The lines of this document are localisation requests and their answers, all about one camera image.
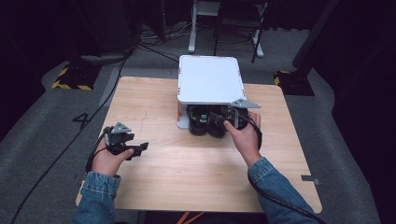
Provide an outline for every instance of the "right hand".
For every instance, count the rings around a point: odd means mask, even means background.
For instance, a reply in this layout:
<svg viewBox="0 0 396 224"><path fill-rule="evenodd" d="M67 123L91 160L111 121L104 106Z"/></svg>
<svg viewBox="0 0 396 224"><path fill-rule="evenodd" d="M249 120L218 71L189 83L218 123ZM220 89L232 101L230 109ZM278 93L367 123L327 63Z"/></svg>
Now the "right hand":
<svg viewBox="0 0 396 224"><path fill-rule="evenodd" d="M253 119L253 121L257 124L257 127L260 129L260 115L249 112L248 116ZM251 126L251 124L248 124L242 130L237 130L228 120L225 120L224 127L233 138L233 143L235 144L239 153L241 153L242 157L244 158L247 167L252 166L262 157L259 152L259 139L256 131L254 130L253 126Z"/></svg>

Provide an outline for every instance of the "finger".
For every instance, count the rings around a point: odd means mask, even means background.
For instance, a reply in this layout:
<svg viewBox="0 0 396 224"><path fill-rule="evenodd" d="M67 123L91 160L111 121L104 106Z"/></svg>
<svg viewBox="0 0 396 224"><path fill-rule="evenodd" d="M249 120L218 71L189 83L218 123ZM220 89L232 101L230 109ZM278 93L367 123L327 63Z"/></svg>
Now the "finger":
<svg viewBox="0 0 396 224"><path fill-rule="evenodd" d="M134 154L134 150L133 149L128 149L128 150L125 150L125 151L121 152L119 155L117 155L117 158L119 158L121 161L125 161L130 156L132 156L133 154Z"/></svg>
<svg viewBox="0 0 396 224"><path fill-rule="evenodd" d="M257 127L260 129L261 122L262 122L262 119L261 119L260 114L256 114L256 113L253 113L253 112L249 112L249 113L248 113L248 116L254 121L254 123L255 123L255 124L257 125Z"/></svg>
<svg viewBox="0 0 396 224"><path fill-rule="evenodd" d="M230 123L230 121L224 120L223 124L225 129L227 130L227 132L231 134L231 136L234 136L238 132L238 130L235 129L235 127Z"/></svg>
<svg viewBox="0 0 396 224"><path fill-rule="evenodd" d="M102 138L95 151L97 152L98 150L105 148L105 147L107 147L106 140L105 140L105 138Z"/></svg>

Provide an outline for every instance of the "chair leg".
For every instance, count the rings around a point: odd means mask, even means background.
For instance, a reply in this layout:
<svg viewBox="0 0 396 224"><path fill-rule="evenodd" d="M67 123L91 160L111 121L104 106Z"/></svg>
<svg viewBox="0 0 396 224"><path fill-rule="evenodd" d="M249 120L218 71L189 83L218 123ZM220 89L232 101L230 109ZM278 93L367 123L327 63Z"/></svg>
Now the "chair leg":
<svg viewBox="0 0 396 224"><path fill-rule="evenodd" d="M254 45L253 58L251 59L251 62L252 62L252 63L254 63L254 59L256 58L257 49L259 48L261 37L262 37L262 29L260 29L259 35L257 36L257 42L256 42L256 44Z"/></svg>

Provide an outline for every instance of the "left hand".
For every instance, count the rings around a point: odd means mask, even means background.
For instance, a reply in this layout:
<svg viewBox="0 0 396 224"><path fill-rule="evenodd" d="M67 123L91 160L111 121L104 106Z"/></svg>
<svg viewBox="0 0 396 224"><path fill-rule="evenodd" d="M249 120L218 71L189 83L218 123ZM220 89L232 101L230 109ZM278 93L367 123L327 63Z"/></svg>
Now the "left hand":
<svg viewBox="0 0 396 224"><path fill-rule="evenodd" d="M102 138L95 152L106 147L106 140ZM134 154L133 149L127 149L115 156L107 149L96 154L92 162L92 171L102 175L114 176L120 168L123 161Z"/></svg>

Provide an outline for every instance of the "white table leg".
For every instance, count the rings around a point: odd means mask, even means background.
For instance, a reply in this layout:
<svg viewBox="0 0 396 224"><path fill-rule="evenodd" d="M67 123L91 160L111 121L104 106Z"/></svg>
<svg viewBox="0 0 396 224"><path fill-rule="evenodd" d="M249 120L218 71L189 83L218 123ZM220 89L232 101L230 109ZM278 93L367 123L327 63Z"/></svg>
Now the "white table leg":
<svg viewBox="0 0 396 224"><path fill-rule="evenodd" d="M197 36L196 20L197 20L197 0L194 0L194 3L192 5L192 26L191 26L191 34L190 34L190 42L189 42L189 53L195 52L195 38Z"/></svg>

